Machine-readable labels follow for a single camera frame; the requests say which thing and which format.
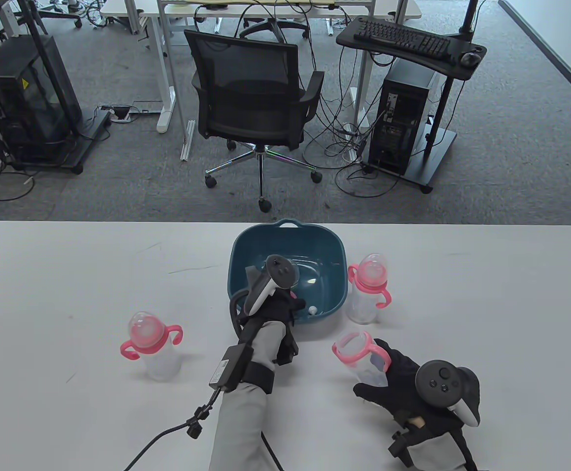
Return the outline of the person's right hand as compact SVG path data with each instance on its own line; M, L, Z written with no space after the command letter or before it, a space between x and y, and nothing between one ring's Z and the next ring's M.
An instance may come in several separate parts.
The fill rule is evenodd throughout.
M427 430L429 437L439 437L452 430L461 430L463 422L446 408L427 404L417 393L415 376L420 366L386 341L374 339L386 350L391 364L386 372L387 386L375 387L365 383L353 386L355 396L373 402L387 410L393 420L409 432Z

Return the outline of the person's left hand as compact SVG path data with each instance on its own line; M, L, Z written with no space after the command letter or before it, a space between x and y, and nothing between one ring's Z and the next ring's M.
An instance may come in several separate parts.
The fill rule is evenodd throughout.
M253 317L259 317L267 321L279 321L288 327L295 322L295 314L306 307L303 298L292 296L289 290L276 290L274 294L267 296L261 307Z

